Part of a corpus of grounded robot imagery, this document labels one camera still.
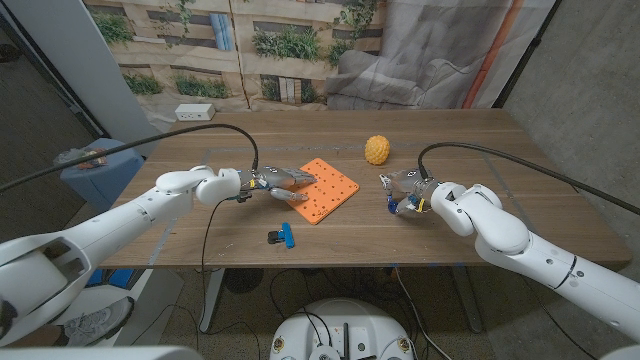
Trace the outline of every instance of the orange pegboard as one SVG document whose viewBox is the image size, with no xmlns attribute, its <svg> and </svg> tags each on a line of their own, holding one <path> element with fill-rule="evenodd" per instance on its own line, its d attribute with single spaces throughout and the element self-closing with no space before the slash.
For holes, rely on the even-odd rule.
<svg viewBox="0 0 640 360">
<path fill-rule="evenodd" d="M 320 158 L 312 160 L 300 170 L 315 176 L 318 182 L 292 186 L 289 190 L 306 194 L 309 196 L 309 200 L 287 202 L 311 225 L 315 225 L 327 217 L 360 188 L 353 180 Z"/>
</svg>

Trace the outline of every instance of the blue bin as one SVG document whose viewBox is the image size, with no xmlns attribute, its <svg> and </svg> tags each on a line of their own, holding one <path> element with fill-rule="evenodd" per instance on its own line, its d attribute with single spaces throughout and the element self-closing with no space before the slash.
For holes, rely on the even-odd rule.
<svg viewBox="0 0 640 360">
<path fill-rule="evenodd" d="M 98 139 L 87 147 L 111 149 L 120 145 L 123 143 L 118 140 Z M 92 169 L 64 169 L 60 179 L 94 209 L 103 213 L 113 206 L 143 163 L 144 160 L 137 151 L 128 149 L 108 155 L 105 166 Z"/>
</svg>

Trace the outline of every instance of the wooden table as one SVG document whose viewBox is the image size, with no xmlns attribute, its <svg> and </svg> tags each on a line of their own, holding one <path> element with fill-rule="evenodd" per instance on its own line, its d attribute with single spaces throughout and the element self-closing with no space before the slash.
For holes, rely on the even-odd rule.
<svg viewBox="0 0 640 360">
<path fill-rule="evenodd" d="M 318 225 L 267 192 L 255 192 L 243 204 L 223 203 L 209 231 L 207 267 L 485 265 L 474 250 L 475 235 L 457 236 L 434 212 L 391 215 L 378 175 L 416 167 L 420 150 L 439 141 L 476 143 L 554 168 L 509 114 L 498 109 L 261 112 L 216 114 L 213 121 L 248 131 L 260 148 L 260 165 L 298 168 L 319 157 L 357 182 L 360 191 Z M 200 124 L 177 123 L 173 129 Z M 373 166 L 364 159 L 364 144 L 378 134 L 391 142 L 391 154 L 382 166 Z M 216 171 L 244 170 L 252 159 L 249 142 L 226 129 L 162 140 L 118 204 L 153 187 L 165 172 L 201 163 Z M 610 267 L 631 259 L 629 249 L 569 185 L 465 149 L 434 150 L 424 163 L 440 181 L 493 189 L 507 211 L 570 252 Z M 189 215 L 168 227 L 156 226 L 102 266 L 199 267 L 211 211 L 196 200 Z M 267 233 L 285 221 L 293 229 L 293 249 L 267 243 Z"/>
</svg>

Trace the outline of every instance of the blue clamp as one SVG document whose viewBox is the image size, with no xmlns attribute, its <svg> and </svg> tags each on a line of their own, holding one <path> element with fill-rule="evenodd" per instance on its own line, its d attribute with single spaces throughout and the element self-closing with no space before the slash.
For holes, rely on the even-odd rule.
<svg viewBox="0 0 640 360">
<path fill-rule="evenodd" d="M 398 202 L 394 201 L 391 198 L 391 195 L 387 196 L 387 209 L 389 209 L 389 212 L 394 215 L 398 213 Z"/>
<path fill-rule="evenodd" d="M 282 223 L 282 230 L 269 231 L 269 235 L 267 236 L 267 242 L 269 242 L 269 244 L 275 244 L 283 241 L 285 245 L 287 245 L 287 249 L 291 249 L 295 245 L 289 223 Z"/>
</svg>

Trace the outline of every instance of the table leg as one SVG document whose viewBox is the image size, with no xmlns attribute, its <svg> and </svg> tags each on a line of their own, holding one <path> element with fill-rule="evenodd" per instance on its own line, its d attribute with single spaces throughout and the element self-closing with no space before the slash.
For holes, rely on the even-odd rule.
<svg viewBox="0 0 640 360">
<path fill-rule="evenodd" d="M 456 284 L 460 302 L 467 315 L 469 330 L 475 334 L 479 334 L 482 332 L 482 319 L 480 318 L 480 311 L 478 311 L 478 304 L 476 304 L 476 297 L 471 288 L 467 268 L 464 266 L 454 266 L 452 271 L 453 281 Z"/>
<path fill-rule="evenodd" d="M 224 277 L 225 269 L 220 269 L 211 273 L 209 278 L 209 285 L 207 285 L 206 302 L 202 306 L 202 315 L 200 316 L 200 331 L 206 333 L 211 327 L 211 318 L 213 317 L 213 310 L 216 307 L 218 301 L 218 295 L 220 294 L 220 287 L 222 286 L 222 278 Z"/>
</svg>

